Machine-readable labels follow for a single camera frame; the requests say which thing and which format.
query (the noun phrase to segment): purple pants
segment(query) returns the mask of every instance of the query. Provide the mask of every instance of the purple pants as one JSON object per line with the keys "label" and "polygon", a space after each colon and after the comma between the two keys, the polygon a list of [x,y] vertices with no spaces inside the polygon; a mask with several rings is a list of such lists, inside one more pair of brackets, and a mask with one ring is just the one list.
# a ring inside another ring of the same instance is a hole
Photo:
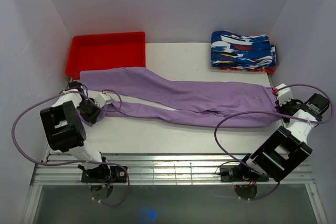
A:
{"label": "purple pants", "polygon": [[[127,95],[177,109],[175,111],[139,103],[123,102],[119,112],[104,116],[132,116],[161,119],[171,123],[215,127],[225,116],[243,111],[276,112],[276,97],[271,88],[242,82],[169,81],[147,68],[116,68],[82,71],[80,82],[89,90],[111,89]],[[108,109],[117,108],[114,101]],[[222,127],[263,127],[280,117],[267,114],[240,115]]]}

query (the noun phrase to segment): blue patterned fabric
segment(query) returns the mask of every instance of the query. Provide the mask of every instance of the blue patterned fabric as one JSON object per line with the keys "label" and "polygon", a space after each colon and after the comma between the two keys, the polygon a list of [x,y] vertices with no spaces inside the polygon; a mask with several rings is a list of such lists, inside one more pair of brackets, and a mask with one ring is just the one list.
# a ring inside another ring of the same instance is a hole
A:
{"label": "blue patterned fabric", "polygon": [[244,36],[215,31],[211,36],[211,65],[216,68],[262,71],[275,68],[275,46],[267,35]]}

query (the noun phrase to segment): red plastic tray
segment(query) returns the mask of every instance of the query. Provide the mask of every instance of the red plastic tray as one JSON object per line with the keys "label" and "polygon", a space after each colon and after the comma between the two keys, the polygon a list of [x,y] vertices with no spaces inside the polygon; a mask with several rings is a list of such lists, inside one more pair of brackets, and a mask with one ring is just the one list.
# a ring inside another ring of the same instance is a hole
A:
{"label": "red plastic tray", "polygon": [[79,80],[79,73],[84,70],[145,67],[145,42],[143,31],[76,36],[65,73]]}

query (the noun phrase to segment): folded cloth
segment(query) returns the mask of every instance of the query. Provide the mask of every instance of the folded cloth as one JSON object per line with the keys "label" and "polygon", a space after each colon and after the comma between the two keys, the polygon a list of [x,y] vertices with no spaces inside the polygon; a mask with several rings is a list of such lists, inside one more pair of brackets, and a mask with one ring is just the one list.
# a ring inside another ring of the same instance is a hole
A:
{"label": "folded cloth", "polygon": [[[224,117],[243,111],[276,112],[272,88],[242,82],[170,81],[142,67],[82,71],[80,82],[89,90],[111,89],[128,95],[158,102],[176,110],[166,110],[139,103],[123,102],[119,112],[101,112],[104,116],[157,118],[171,123],[215,127]],[[119,106],[114,101],[108,109]],[[267,114],[234,117],[222,127],[263,127],[280,119]]]}
{"label": "folded cloth", "polygon": [[215,31],[211,37],[211,64],[221,69],[274,72],[275,46],[270,44],[267,35]]}

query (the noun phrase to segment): white table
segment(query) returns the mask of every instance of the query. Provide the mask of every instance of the white table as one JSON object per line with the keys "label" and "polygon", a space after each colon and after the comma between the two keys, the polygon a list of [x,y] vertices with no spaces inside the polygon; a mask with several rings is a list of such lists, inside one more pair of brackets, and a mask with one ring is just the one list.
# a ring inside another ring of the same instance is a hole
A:
{"label": "white table", "polygon": [[[269,87],[266,73],[221,71],[210,66],[208,43],[158,43],[146,45],[146,67],[169,80],[239,81]],[[155,103],[123,97],[124,101]],[[222,145],[231,153],[254,152],[281,122],[258,129],[221,129]],[[221,154],[214,129],[167,123],[152,119],[104,118],[85,126],[87,141],[104,153]]]}

